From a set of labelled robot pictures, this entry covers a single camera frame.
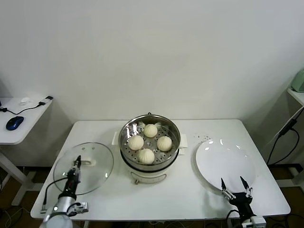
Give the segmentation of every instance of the blue mouse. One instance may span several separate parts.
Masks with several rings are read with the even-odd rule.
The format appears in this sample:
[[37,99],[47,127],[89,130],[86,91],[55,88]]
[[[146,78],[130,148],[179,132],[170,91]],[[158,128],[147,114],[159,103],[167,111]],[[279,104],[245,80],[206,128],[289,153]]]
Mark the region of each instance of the blue mouse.
[[24,120],[23,116],[16,116],[11,118],[6,124],[6,129],[8,129],[9,131],[15,130],[17,127],[19,127],[19,125],[23,122],[23,120]]

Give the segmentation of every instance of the power cord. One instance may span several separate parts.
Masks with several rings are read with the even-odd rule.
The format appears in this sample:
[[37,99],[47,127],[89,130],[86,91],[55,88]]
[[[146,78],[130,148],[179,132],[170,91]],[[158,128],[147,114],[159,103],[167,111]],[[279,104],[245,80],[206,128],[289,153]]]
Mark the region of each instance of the power cord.
[[18,112],[18,113],[15,113],[15,112],[13,112],[13,111],[11,111],[11,110],[9,110],[9,109],[7,109],[7,108],[0,108],[0,112],[9,112],[9,113],[12,113],[12,114],[14,114],[14,115],[18,115],[18,114],[20,114],[20,113],[22,113],[22,112],[24,112],[24,111],[26,111],[26,110],[30,110],[30,109],[35,109],[35,108],[38,108],[38,107],[40,107],[40,106],[42,106],[42,105],[45,105],[46,103],[48,103],[49,101],[51,101],[51,100],[53,100],[53,97],[52,96],[47,96],[45,99],[43,99],[42,101],[40,101],[39,103],[38,103],[38,105],[36,105],[35,107],[32,107],[32,108],[26,108],[26,109],[23,109],[22,111],[20,111],[20,112]]
[[298,116],[295,118],[295,120],[297,120],[297,118],[300,116],[300,114],[303,112],[304,110],[304,106],[299,108],[298,111],[295,112],[295,114],[293,114],[292,117],[289,118],[288,121],[286,121],[286,123],[283,125],[283,127],[272,137],[271,140],[269,140],[261,149],[261,152],[279,135],[279,133],[283,130],[283,128],[285,128],[285,126],[298,114]]
[[[70,210],[71,207],[73,207],[74,205],[80,206],[81,203],[77,202],[77,203],[72,203],[67,209],[66,212],[68,213],[68,210]],[[69,217],[75,216],[77,213],[76,212],[71,212],[68,214]]]
[[38,107],[40,107],[40,106],[42,106],[42,104],[40,104],[40,102],[39,102],[39,104],[38,104],[36,107],[26,108],[26,109],[23,109],[22,111],[20,111],[20,112],[18,112],[18,113],[14,113],[14,112],[12,112],[11,110],[8,110],[7,108],[0,108],[0,112],[4,112],[4,113],[9,112],[9,113],[12,113],[12,114],[14,114],[14,115],[18,115],[18,114],[20,114],[20,113],[22,113],[22,112],[24,112],[24,111],[26,111],[26,110],[35,109],[35,108],[38,108]]
[[237,212],[237,213],[239,214],[239,211],[238,211],[238,210],[235,210],[235,209],[234,209],[234,210],[231,210],[231,211],[227,214],[225,221],[226,221],[226,224],[227,224],[228,227],[229,227],[229,225],[228,225],[228,218],[229,218],[229,215],[230,215],[232,212]]
[[[15,208],[15,207],[19,207],[19,209],[18,209],[13,215],[10,215],[10,214],[8,213],[8,211],[9,211],[10,209],[12,209],[12,208]],[[15,217],[20,211],[21,211],[21,213],[20,213],[19,217],[18,217],[14,222],[12,222],[12,221],[13,221],[12,218]],[[6,223],[5,223],[5,228],[11,228],[11,227],[13,227],[14,225],[16,225],[16,223],[19,222],[19,220],[21,219],[22,214],[23,214],[23,211],[25,211],[25,212],[27,212],[27,213],[29,214],[29,211],[28,211],[28,210],[26,210],[26,209],[23,208],[23,207],[20,208],[20,206],[11,206],[11,207],[9,207],[9,208],[6,209],[6,210],[1,210],[1,209],[0,209],[0,218],[2,217],[3,214],[6,214],[6,215],[9,217],[8,220],[7,220]]]
[[278,219],[269,217],[271,220],[276,221],[276,222],[285,222],[285,226],[283,226],[281,223],[275,223],[275,224],[272,226],[272,228],[279,228],[279,227],[289,228],[288,219],[289,219],[291,216],[296,216],[296,217],[299,217],[299,218],[301,218],[301,219],[304,219],[303,216],[298,215],[298,214],[289,214],[289,215],[286,215],[286,216],[284,217],[283,220],[278,220]]
[[269,161],[270,161],[270,158],[271,158],[271,155],[272,155],[272,153],[273,153],[273,151],[274,151],[274,149],[275,149],[275,147],[276,147],[276,143],[278,142],[278,140],[279,140],[279,138],[281,138],[282,136],[284,136],[289,130],[291,130],[291,131],[294,131],[296,134],[297,134],[297,136],[298,136],[298,139],[297,139],[297,142],[296,142],[296,144],[295,144],[295,146],[294,146],[294,148],[284,157],[284,158],[282,158],[282,159],[280,159],[279,161],[277,161],[277,162],[275,162],[275,163],[273,163],[273,164],[271,164],[271,165],[274,165],[274,164],[277,164],[277,163],[279,163],[279,162],[281,162],[282,160],[284,160],[285,158],[287,158],[295,149],[296,149],[296,147],[297,147],[297,145],[298,145],[298,143],[299,143],[299,141],[300,141],[300,135],[299,135],[299,133],[293,128],[293,126],[297,123],[297,119],[299,118],[299,116],[302,114],[302,112],[303,112],[303,110],[304,110],[304,106],[303,107],[301,107],[288,121],[287,121],[287,123],[282,127],[282,129],[277,133],[277,134],[275,134],[275,136],[271,139],[271,141],[277,136],[277,138],[276,138],[276,140],[275,140],[275,143],[273,144],[273,146],[272,146],[272,149],[271,149],[271,152],[270,152],[270,154],[269,154],[269,157],[268,157],[268,159],[267,159],[267,162],[266,162],[266,164],[268,165],[269,164]]
[[62,181],[62,180],[65,180],[65,179],[67,179],[67,177],[64,177],[64,178],[61,178],[61,179],[58,179],[58,180],[55,180],[55,181],[53,181],[52,183],[50,183],[48,186],[47,186],[47,188],[46,188],[46,192],[45,192],[45,194],[44,194],[44,199],[43,199],[43,204],[42,204],[42,207],[45,207],[45,205],[47,204],[47,196],[48,196],[48,188],[52,185],[52,184],[55,184],[56,182],[58,182],[58,181]]
[[[297,145],[299,144],[299,141],[300,141],[300,134],[299,134],[299,132],[297,132],[294,128],[291,128],[290,130],[293,131],[293,132],[295,132],[296,135],[297,135],[297,141],[296,141],[296,143],[295,143],[295,146],[293,147],[293,149],[292,149],[284,158],[282,158],[282,159],[280,159],[280,160],[278,160],[278,161],[276,161],[276,162],[274,162],[274,163],[272,163],[272,164],[270,164],[270,165],[275,165],[275,164],[281,162],[282,160],[284,160],[285,158],[287,158],[287,157],[296,149]],[[270,155],[269,155],[268,160],[267,160],[267,165],[268,165],[269,160],[270,160],[270,158],[271,158],[271,155],[272,155],[272,153],[273,153],[273,151],[274,151],[274,149],[275,149],[276,143],[277,143],[277,141],[278,141],[278,139],[279,139],[280,137],[281,137],[281,136],[279,135],[279,136],[277,137],[277,139],[275,140],[275,143],[274,143],[274,145],[273,145],[273,147],[272,147],[272,150],[271,150]]]

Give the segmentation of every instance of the floor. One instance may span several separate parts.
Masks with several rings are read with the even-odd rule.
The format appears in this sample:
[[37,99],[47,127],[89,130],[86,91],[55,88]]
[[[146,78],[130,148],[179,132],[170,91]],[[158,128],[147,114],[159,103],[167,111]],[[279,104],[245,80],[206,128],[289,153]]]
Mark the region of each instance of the floor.
[[[37,172],[34,182],[43,182],[47,175],[49,170],[40,170]],[[289,173],[288,169],[286,168],[272,168],[271,172],[273,176],[276,179],[288,179],[291,178],[291,174]],[[0,177],[4,179],[6,173],[4,170],[0,168]],[[15,212],[17,212],[20,207],[12,207],[10,204],[16,195],[18,189],[20,187],[20,184],[15,181],[13,178],[10,178],[9,182],[6,184],[6,186],[2,189],[2,192],[0,192],[0,209],[7,210],[7,212],[10,215],[13,215]],[[294,188],[283,188],[282,189],[283,194],[285,195],[290,207],[291,207],[291,213],[292,214],[298,214],[304,217],[304,194],[301,191],[300,188],[294,187]],[[23,198],[21,202],[21,206],[24,207],[27,211],[30,211],[36,197],[38,196],[38,192],[27,192],[25,197]],[[8,220],[7,214],[0,211],[0,228],[8,227],[5,226],[5,223]],[[284,219],[284,217],[275,217],[274,219],[280,220]],[[270,218],[267,218],[267,227],[269,228],[286,228],[286,224],[284,221],[277,222]],[[41,220],[36,220],[31,218],[31,216],[26,212],[23,211],[21,214],[21,211],[19,211],[14,217],[12,217],[11,220],[11,226],[14,228],[24,228],[26,224],[26,227],[31,228],[38,228],[41,224]],[[80,227],[83,226],[83,222],[77,223]],[[289,216],[288,217],[288,224],[289,228],[300,228],[304,227],[304,219],[297,217],[297,216]],[[175,222],[165,222],[157,223],[157,224],[150,224],[149,222],[91,222],[90,228],[226,228],[225,221],[222,220],[213,220],[213,221],[175,221]]]

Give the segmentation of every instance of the steamer basket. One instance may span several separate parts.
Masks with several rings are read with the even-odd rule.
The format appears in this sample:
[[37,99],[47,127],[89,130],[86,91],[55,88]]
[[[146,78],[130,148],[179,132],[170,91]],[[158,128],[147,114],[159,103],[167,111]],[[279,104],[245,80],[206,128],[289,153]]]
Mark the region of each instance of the steamer basket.
[[[148,138],[143,134],[147,124],[155,124],[158,132],[155,137]],[[128,142],[134,135],[140,135],[144,140],[143,148],[151,149],[155,159],[152,164],[140,163],[137,159],[138,151],[129,148]],[[157,140],[162,136],[168,136],[172,140],[172,148],[168,152],[162,152],[157,148]],[[148,113],[130,120],[119,133],[119,147],[123,160],[131,168],[141,172],[156,172],[169,167],[177,158],[181,142],[180,132],[177,126],[166,117]]]

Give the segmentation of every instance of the white table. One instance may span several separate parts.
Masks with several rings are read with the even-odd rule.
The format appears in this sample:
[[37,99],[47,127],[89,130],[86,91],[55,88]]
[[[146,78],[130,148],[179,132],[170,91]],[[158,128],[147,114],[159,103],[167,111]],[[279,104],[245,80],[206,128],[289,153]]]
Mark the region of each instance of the white table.
[[[290,207],[262,156],[239,120],[177,120],[180,132],[187,135],[185,155],[178,156],[176,164],[162,182],[135,185],[126,172],[119,148],[111,145],[114,132],[126,121],[80,121],[74,124],[57,160],[66,149],[85,142],[99,142],[112,148],[114,168],[109,179],[98,189],[77,197],[89,203],[89,212],[72,217],[74,220],[183,220],[223,219],[234,208],[222,195],[209,191],[193,163],[195,150],[204,136],[233,140],[251,157],[258,174],[253,184],[252,210],[257,215],[285,215]],[[53,181],[52,167],[31,216],[40,214],[46,186]],[[55,185],[49,188],[47,208],[57,202],[60,191]]]
[[[298,93],[289,88],[288,93],[302,106],[304,106],[304,93]],[[304,191],[304,171],[298,172],[296,168],[289,168],[294,178],[286,180],[277,180],[276,182],[281,188],[284,187],[300,187]]]
[[[0,98],[2,103],[1,107],[6,107],[12,112],[18,113],[19,111],[34,107],[38,104],[41,99],[34,99],[33,103],[29,103],[26,105],[19,105],[19,102],[22,98],[14,97],[14,98]],[[20,126],[13,131],[8,131],[6,129],[6,123],[9,119],[15,117],[16,115],[10,112],[0,112],[0,145],[16,145],[24,140],[24,138],[28,135],[30,130],[33,128],[35,123],[41,117],[41,115],[46,111],[51,102],[48,102],[45,105],[42,105],[38,108],[26,110],[20,113],[18,116],[23,116],[24,121],[20,124]],[[2,187],[5,186],[9,178],[12,176],[19,183],[22,184],[17,195],[12,201],[12,205],[19,205],[26,191],[40,191],[42,187],[42,183],[34,184],[32,183],[32,178],[35,176],[36,172],[29,172],[28,175],[24,175],[9,159],[7,159],[0,152],[0,166],[3,168],[8,175],[3,180]]]

